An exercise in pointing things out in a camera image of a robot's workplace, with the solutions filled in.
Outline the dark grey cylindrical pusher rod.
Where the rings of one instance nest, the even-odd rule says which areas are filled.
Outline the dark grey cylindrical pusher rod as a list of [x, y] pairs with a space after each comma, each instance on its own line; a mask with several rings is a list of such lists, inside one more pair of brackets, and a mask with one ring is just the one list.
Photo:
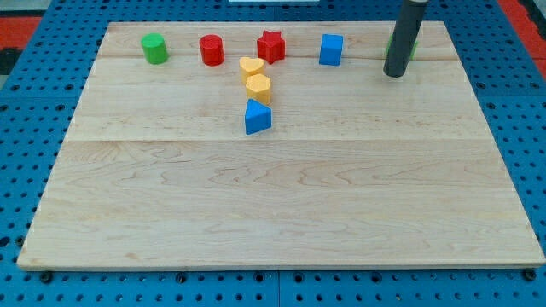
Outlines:
[[410, 61], [428, 0], [403, 0], [392, 33], [383, 71], [392, 78], [402, 77]]

